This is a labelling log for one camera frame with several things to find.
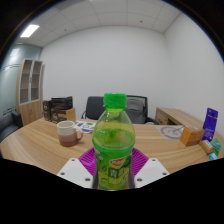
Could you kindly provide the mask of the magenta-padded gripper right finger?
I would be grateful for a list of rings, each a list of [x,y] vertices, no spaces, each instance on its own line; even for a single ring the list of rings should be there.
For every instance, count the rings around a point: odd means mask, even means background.
[[[132,150],[128,176],[130,189],[146,186],[168,175],[169,172],[157,158],[148,158],[136,148]]]

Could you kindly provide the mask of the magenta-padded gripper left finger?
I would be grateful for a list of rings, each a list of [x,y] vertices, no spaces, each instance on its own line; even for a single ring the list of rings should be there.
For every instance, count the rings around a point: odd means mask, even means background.
[[[79,158],[70,158],[58,176],[84,188],[97,188],[97,164],[93,148]]]

